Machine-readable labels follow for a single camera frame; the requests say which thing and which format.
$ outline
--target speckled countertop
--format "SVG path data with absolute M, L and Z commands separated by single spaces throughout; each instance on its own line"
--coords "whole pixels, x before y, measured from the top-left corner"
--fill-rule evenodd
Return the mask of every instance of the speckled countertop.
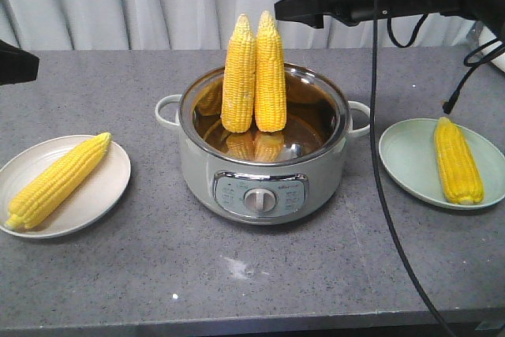
M 466 70 L 465 47 L 383 49 L 377 132 L 438 118 Z M 0 87 L 0 165 L 39 142 L 109 130 L 132 175 L 116 204 L 74 234 L 0 233 L 0 335 L 218 335 L 434 322 L 394 250 L 368 139 L 317 212 L 255 227 L 223 219 L 186 187 L 177 137 L 154 105 L 221 66 L 224 51 L 37 52 L 39 79 Z M 287 51 L 368 104 L 371 51 Z M 452 114 L 505 150 L 505 76 L 480 68 Z M 386 174 L 391 214 L 414 271 L 449 321 L 505 318 L 505 202 L 448 212 Z

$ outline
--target stainless steel pot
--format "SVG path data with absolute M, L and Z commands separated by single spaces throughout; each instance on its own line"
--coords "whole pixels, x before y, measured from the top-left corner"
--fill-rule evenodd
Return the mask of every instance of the stainless steel pot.
M 370 125 L 353 129 L 350 110 L 369 118 L 370 109 L 347 101 L 326 77 L 286 63 L 286 128 L 230 133 L 220 122 L 223 72 L 203 75 L 155 107 L 158 122 L 178 133 L 189 189 L 215 213 L 242 223 L 287 223 L 320 208 L 340 184 L 349 142 L 369 132 Z M 178 103 L 174 121 L 161 115 L 170 103 Z

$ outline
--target curtain fold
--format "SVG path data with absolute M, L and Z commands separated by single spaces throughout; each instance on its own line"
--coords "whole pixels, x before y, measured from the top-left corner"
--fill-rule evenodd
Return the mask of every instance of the curtain fold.
M 256 29 L 278 0 L 0 0 L 0 39 L 26 50 L 226 49 L 235 21 L 247 13 Z M 418 17 L 393 20 L 407 41 Z M 370 47 L 371 22 L 346 27 L 330 17 L 324 29 L 279 22 L 286 48 Z M 417 46 L 465 41 L 473 22 L 430 15 Z M 380 45 L 392 46 L 385 21 Z

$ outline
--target control panel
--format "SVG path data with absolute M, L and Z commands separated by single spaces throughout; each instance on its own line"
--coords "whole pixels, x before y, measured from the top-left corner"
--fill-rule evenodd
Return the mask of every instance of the control panel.
M 219 171 L 214 200 L 226 211 L 253 219 L 272 219 L 300 209 L 308 196 L 304 174 L 252 175 Z

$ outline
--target plate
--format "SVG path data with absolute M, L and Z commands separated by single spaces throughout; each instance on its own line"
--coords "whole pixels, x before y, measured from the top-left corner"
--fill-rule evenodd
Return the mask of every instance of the plate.
M 20 153 L 0 170 L 0 229 L 24 238 L 58 237 L 86 227 L 114 206 L 128 184 L 131 165 L 123 148 L 112 141 L 98 166 L 36 228 L 18 232 L 4 226 L 13 197 L 54 161 L 91 137 L 94 136 L 75 135 L 44 141 Z
M 491 142 L 461 127 L 484 183 L 479 204 L 449 203 L 438 174 L 433 132 L 438 120 L 415 118 L 390 126 L 379 140 L 379 154 L 386 171 L 415 197 L 443 208 L 470 210 L 488 207 L 505 197 L 505 157 Z

